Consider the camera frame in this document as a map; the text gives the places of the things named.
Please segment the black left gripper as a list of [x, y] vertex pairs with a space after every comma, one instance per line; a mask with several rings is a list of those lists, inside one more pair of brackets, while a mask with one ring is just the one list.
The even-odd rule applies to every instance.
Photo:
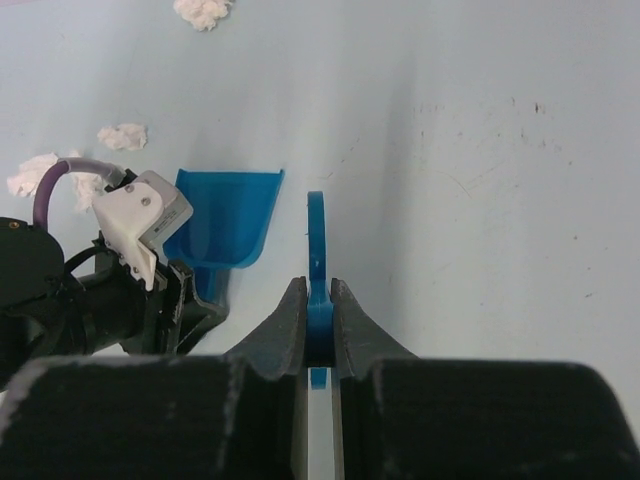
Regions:
[[228, 316], [202, 299], [181, 260], [145, 288], [98, 237], [70, 259], [40, 227], [1, 220], [1, 382], [32, 359], [91, 355], [115, 344], [128, 354], [189, 353]]

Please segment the white paper scrap elongated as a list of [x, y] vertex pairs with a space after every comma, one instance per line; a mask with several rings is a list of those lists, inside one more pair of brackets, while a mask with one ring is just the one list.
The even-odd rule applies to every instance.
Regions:
[[100, 175], [95, 173], [73, 171], [70, 176], [76, 197], [75, 211], [86, 213], [91, 209], [93, 199], [104, 193], [106, 183]]

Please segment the blue plastic dustpan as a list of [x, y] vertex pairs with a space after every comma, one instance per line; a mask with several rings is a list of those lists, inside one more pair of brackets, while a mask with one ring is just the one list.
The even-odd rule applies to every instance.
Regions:
[[199, 297], [215, 302], [218, 274], [259, 258], [285, 172], [198, 172], [181, 169], [175, 186], [193, 208], [164, 243], [167, 259], [194, 270]]

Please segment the blue plastic hand brush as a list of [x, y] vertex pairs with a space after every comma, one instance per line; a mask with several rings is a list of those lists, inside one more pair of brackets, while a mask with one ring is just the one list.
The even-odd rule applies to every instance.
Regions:
[[328, 369], [334, 360], [333, 303], [327, 284], [327, 248], [324, 195], [307, 196], [309, 286], [307, 301], [306, 356], [311, 388], [325, 389]]

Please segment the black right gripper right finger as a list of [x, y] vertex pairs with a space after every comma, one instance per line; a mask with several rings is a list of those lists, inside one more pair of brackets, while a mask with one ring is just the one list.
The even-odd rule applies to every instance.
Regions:
[[363, 310], [344, 280], [331, 281], [330, 297], [334, 305], [334, 370], [338, 379], [362, 379], [378, 360], [417, 359]]

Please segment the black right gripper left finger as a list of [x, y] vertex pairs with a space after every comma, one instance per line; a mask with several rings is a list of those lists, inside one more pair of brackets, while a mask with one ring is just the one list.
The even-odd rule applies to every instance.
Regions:
[[276, 309], [224, 358], [242, 361], [268, 381], [296, 375], [305, 367], [306, 324], [307, 281], [294, 277]]

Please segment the white paper scrap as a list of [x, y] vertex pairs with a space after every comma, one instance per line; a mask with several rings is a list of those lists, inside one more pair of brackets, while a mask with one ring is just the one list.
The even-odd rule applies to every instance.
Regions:
[[7, 188], [16, 197], [32, 197], [45, 175], [59, 160], [55, 153], [37, 155], [21, 163], [18, 172], [7, 178]]
[[174, 0], [173, 9], [196, 31], [211, 31], [227, 17], [234, 2], [231, 0]]
[[103, 127], [97, 133], [97, 139], [113, 151], [139, 151], [148, 142], [146, 126], [134, 123]]

